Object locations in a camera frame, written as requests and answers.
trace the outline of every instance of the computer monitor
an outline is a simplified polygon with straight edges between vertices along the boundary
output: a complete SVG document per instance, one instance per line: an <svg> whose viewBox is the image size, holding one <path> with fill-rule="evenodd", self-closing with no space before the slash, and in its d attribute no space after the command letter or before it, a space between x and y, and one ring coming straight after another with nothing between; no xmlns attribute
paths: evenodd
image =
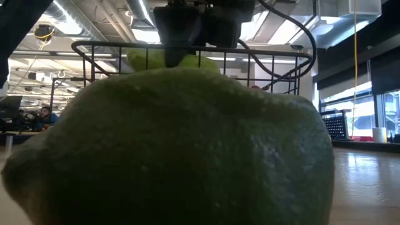
<svg viewBox="0 0 400 225"><path fill-rule="evenodd" d="M19 107L21 106L22 96L0 97L0 118L14 119L18 117Z"/></svg>

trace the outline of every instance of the wooden floor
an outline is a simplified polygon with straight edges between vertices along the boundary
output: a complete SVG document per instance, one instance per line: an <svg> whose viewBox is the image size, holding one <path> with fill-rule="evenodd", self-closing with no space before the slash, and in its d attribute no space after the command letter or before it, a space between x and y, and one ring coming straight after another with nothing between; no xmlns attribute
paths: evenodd
<svg viewBox="0 0 400 225"><path fill-rule="evenodd" d="M400 224L400 154L335 149L331 225ZM0 168L4 161L0 156ZM0 224L29 224L0 183Z"/></svg>

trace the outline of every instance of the black wire basket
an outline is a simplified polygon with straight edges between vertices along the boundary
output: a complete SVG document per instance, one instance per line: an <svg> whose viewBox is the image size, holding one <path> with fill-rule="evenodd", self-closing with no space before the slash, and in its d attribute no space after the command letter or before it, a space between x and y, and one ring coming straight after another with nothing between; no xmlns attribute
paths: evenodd
<svg viewBox="0 0 400 225"><path fill-rule="evenodd" d="M146 50L146 69L149 66L149 49L185 49L190 52L196 52L198 56L198 66L201 66L202 53L214 53L220 54L221 56L221 74L227 75L227 55L228 54L241 54L244 56L242 59L247 61L247 77L235 77L234 79L243 81L243 83L247 86L251 85L251 82L254 81L262 81L266 85L262 85L262 89L265 91L269 91L274 93L274 85L281 83L287 84L287 91L282 91L280 89L280 93L283 94L299 94L300 88L300 78L302 76L302 69L307 66L312 60L313 57L310 54L302 53L302 52L282 52L282 51L264 51L264 50L250 50L250 49L229 49L222 47L179 47L179 46L165 46L161 44L138 44L138 43L124 43L124 42L101 42L101 41L76 41L72 44L72 50L78 53L83 58L83 81L84 85L86 85L86 81L95 81L96 74L104 74L106 76L111 76L115 74L127 74L132 72L126 72L122 69L122 65L124 62L123 51L127 48L135 48L135 49L145 49ZM90 49L89 53L85 53L85 49ZM97 53L104 53L104 50L107 49L110 53L111 57L117 61L117 72L107 71L102 68L96 60ZM269 64L271 64L271 70L269 75L265 72L266 78L251 78L251 63L254 61L255 63L260 64L261 62L258 58L268 58ZM291 59L294 62L294 67L290 69L288 72L282 75L275 74L275 68L278 62L278 58ZM90 77L87 76L86 72L86 62L91 64L90 69Z"/></svg>

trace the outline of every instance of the black cable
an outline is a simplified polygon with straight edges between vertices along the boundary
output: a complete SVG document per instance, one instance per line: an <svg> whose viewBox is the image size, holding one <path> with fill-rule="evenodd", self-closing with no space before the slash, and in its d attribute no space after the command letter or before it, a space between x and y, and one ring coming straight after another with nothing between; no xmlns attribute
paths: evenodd
<svg viewBox="0 0 400 225"><path fill-rule="evenodd" d="M313 68L314 63L315 63L316 58L317 58L317 44L316 44L316 42L315 42L315 39L314 39L313 35L311 34L311 32L310 32L303 24L301 24L301 22L299 22L299 21L293 19L292 17L290 17L290 16L288 16L288 15L286 15L286 14L284 14L284 13L278 11L277 9L273 8L272 6L270 6L268 3L264 2L263 0L258 0L258 2L259 2L262 6L264 6L266 9L268 9L270 13L274 13L274 14L276 14L276 15L278 15L278 16L284 18L284 19L287 19L288 21L291 21L292 23L294 23L296 26L298 26L300 29L302 29L302 30L304 31L304 33L305 33L305 34L308 36L308 38L310 39L311 46L312 46L312 60L311 60L311 62L309 63L309 66L306 68L306 70L304 70L301 74L299 74L299 77L304 76L305 74L307 74L307 73L311 70L311 68ZM239 43L240 45L242 45L245 49L250 50L249 46L248 46L244 41L239 40L238 43ZM292 69L292 70L290 70L288 73L286 73L286 74L284 74L284 75L278 75L278 74L275 74L275 73L273 73L272 71L270 71L268 68L266 68L266 67L261 63L261 61L258 59L257 56L255 56L255 55L253 55L253 54L252 54L251 56L252 56L252 58L255 60L255 62L258 64L258 66L261 67L261 69L263 69L264 71L266 71L268 74L270 74L270 75L272 75L272 76L278 78L277 80L274 81L274 83L276 83L276 82L278 82L279 80L282 80L282 79L288 77L288 76L289 76L293 71L295 71L297 68L301 68L301 67L303 67L303 66L305 66L305 65L307 64L307 62L304 62L304 63L300 64L296 69Z"/></svg>

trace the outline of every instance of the overhead pipe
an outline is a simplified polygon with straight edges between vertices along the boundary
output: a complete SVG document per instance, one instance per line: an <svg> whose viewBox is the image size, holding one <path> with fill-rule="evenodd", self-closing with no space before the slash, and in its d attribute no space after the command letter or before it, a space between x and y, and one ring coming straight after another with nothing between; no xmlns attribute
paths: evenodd
<svg viewBox="0 0 400 225"><path fill-rule="evenodd" d="M54 0L43 15L47 16L51 23L65 34L90 37L93 41L108 41L71 0ZM94 50L97 53L119 54L116 49L104 46L95 46ZM114 68L119 67L118 59L107 63ZM125 61L121 63L121 70L127 73L133 71Z"/></svg>
<svg viewBox="0 0 400 225"><path fill-rule="evenodd" d="M106 19L110 22L110 24L113 26L113 28L117 31L117 33L120 35L120 37L126 42L130 42L129 38L126 36L126 34L121 30L121 28L115 23L114 19L111 17L111 15L107 12L107 9L104 7L103 4L101 4L100 0L92 0L97 8L104 14Z"/></svg>
<svg viewBox="0 0 400 225"><path fill-rule="evenodd" d="M114 16L114 18L117 20L117 22L119 23L119 25L122 27L122 30L124 30L124 32L126 33L126 35L129 37L129 39L131 40L132 43L136 43L137 40L135 38L135 36L133 36L133 33L130 29L128 29L128 27L125 25L125 21L121 18L121 16L119 15L119 13L117 12L117 9L110 3L109 0L102 0L102 2L104 3L104 5L106 6L106 8L108 10L110 10L111 14Z"/></svg>
<svg viewBox="0 0 400 225"><path fill-rule="evenodd" d="M155 27L154 16L150 13L150 7L146 0L125 0L127 7L137 20Z"/></svg>

